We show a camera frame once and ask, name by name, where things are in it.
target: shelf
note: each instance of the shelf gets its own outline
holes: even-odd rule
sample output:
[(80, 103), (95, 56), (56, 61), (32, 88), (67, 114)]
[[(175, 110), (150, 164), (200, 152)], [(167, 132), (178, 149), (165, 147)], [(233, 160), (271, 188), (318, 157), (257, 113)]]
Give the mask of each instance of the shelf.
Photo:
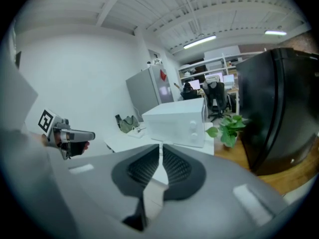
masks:
[(200, 61), (200, 62), (197, 62), (197, 63), (192, 64), (192, 65), (186, 66), (184, 68), (180, 68), (180, 69), (178, 69), (178, 71), (187, 70), (187, 69), (191, 69), (191, 68), (198, 67), (198, 66), (203, 66), (203, 65), (206, 65), (206, 64), (211, 63), (211, 62), (219, 61), (223, 58), (242, 57), (242, 56), (247, 56), (247, 55), (248, 56), (249, 55), (257, 55), (260, 53), (262, 53), (262, 52), (246, 52), (246, 53), (240, 53), (240, 54), (236, 54), (236, 55), (227, 55), (227, 56), (223, 56), (223, 57), (207, 59), (207, 60)]
[[(236, 66), (227, 67), (227, 69), (232, 69), (232, 68), (236, 68)], [(200, 75), (203, 75), (203, 74), (209, 74), (209, 73), (213, 73), (213, 72), (217, 72), (217, 71), (221, 71), (221, 70), (226, 70), (226, 67), (222, 67), (222, 68), (217, 68), (217, 69), (201, 72), (201, 73), (198, 73), (198, 74), (192, 74), (190, 76), (182, 77), (181, 80), (185, 80), (185, 79), (189, 79), (189, 78), (192, 78), (192, 77), (200, 76)]]

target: green bag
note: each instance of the green bag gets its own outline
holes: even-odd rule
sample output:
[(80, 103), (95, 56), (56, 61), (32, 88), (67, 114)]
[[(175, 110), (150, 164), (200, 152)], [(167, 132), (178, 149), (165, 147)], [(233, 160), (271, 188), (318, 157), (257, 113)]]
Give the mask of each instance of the green bag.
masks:
[(127, 116), (125, 119), (120, 120), (120, 128), (121, 128), (121, 131), (124, 133), (130, 132), (133, 127), (138, 127), (138, 126), (139, 126), (139, 122), (134, 116), (132, 117)]

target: wooden floor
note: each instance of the wooden floor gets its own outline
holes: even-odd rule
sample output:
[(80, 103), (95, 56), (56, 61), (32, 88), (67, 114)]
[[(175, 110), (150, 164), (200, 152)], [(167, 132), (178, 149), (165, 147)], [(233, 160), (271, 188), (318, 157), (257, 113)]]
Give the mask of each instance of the wooden floor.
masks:
[[(300, 164), (280, 173), (259, 176), (260, 179), (273, 186), (281, 195), (290, 192), (313, 178), (319, 172), (319, 138), (307, 156)], [(242, 167), (249, 169), (248, 159), (242, 141), (237, 139), (235, 147), (226, 148), (215, 138), (215, 156), (234, 161)]]

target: black refrigerator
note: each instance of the black refrigerator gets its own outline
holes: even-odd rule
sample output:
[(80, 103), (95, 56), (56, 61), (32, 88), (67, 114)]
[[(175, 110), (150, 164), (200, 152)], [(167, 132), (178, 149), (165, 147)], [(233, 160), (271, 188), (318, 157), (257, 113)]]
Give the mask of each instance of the black refrigerator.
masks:
[(267, 175), (302, 162), (319, 132), (319, 55), (278, 48), (236, 68), (251, 170)]

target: microwave knob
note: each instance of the microwave knob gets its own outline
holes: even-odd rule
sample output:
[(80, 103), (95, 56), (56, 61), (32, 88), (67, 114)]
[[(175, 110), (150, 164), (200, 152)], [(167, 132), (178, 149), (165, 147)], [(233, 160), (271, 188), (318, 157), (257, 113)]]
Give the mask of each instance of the microwave knob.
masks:
[(195, 129), (196, 129), (196, 126), (197, 126), (197, 123), (192, 120), (192, 121), (190, 122), (190, 129), (195, 130)]
[(192, 133), (192, 134), (190, 135), (190, 139), (191, 139), (192, 141), (197, 140), (197, 134), (196, 134), (196, 133)]

